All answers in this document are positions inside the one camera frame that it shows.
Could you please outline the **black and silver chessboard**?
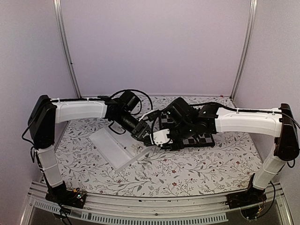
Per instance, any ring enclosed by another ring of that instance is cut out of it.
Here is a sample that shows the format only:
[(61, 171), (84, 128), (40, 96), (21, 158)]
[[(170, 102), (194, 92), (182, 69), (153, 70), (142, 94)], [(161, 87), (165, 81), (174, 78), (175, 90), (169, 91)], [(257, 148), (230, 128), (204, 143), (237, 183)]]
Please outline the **black and silver chessboard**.
[[(167, 128), (174, 128), (176, 123), (170, 118), (170, 116), (166, 113), (162, 113), (158, 119), (159, 121), (159, 129), (167, 129)], [(212, 134), (204, 133), (202, 135), (198, 135), (196, 139), (191, 136), (189, 138), (182, 139), (179, 144), (163, 144), (161, 147), (164, 150), (176, 151), (181, 150), (183, 148), (189, 147), (214, 147), (215, 142), (213, 139)]]

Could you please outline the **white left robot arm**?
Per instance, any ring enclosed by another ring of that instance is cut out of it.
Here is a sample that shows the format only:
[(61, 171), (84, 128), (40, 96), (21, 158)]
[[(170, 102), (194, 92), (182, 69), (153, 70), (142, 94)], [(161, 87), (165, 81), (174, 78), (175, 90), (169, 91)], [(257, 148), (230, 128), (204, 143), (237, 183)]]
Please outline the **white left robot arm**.
[(39, 168), (54, 199), (59, 203), (66, 203), (70, 199), (54, 153), (55, 125), (70, 120), (106, 119), (121, 125), (145, 146), (151, 146), (149, 125), (131, 114), (140, 101), (131, 90), (123, 91), (120, 97), (99, 96), (60, 100), (41, 95), (38, 98), (25, 132), (30, 133), (29, 142), (35, 149), (34, 157), (37, 158)]

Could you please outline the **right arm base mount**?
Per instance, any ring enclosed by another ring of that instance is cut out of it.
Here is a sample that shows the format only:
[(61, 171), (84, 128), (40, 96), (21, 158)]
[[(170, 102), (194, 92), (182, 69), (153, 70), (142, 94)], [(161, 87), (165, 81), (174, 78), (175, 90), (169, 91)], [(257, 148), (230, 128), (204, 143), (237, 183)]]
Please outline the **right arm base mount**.
[(249, 185), (247, 190), (228, 194), (225, 205), (229, 209), (240, 209), (242, 216), (247, 220), (257, 219), (267, 200), (265, 190), (255, 189)]

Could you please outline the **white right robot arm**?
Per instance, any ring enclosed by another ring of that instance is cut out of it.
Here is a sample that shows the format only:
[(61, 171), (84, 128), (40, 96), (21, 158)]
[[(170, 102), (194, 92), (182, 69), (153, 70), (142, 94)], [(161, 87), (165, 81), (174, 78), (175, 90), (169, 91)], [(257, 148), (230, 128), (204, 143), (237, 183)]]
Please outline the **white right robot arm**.
[(184, 99), (172, 101), (164, 112), (175, 122), (164, 138), (169, 141), (203, 133), (249, 133), (263, 165), (255, 173), (252, 184), (243, 193), (242, 200), (253, 204), (261, 192), (279, 173), (287, 162), (300, 154), (299, 124), (293, 117), (291, 107), (282, 103), (271, 109), (231, 108), (217, 102), (190, 105)]

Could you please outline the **white plastic tray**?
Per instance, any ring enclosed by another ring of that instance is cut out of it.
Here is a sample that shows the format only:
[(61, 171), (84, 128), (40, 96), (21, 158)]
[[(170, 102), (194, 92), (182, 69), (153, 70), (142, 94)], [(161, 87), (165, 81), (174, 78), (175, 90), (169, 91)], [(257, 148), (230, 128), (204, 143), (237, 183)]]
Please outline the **white plastic tray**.
[[(91, 134), (89, 139), (101, 156), (118, 173), (152, 149), (151, 146), (146, 147), (142, 142), (132, 138), (128, 132), (118, 135), (107, 127), (103, 127)], [(134, 155), (130, 150), (132, 144), (142, 145), (143, 150), (139, 154)]]

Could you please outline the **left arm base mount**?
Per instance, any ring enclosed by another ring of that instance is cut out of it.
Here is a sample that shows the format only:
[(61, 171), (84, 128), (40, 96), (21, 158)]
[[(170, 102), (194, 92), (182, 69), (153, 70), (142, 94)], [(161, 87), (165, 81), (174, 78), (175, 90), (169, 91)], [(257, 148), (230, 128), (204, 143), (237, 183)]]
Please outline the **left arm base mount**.
[(86, 201), (85, 190), (75, 188), (67, 189), (65, 182), (57, 187), (49, 187), (45, 199), (61, 205), (83, 209)]

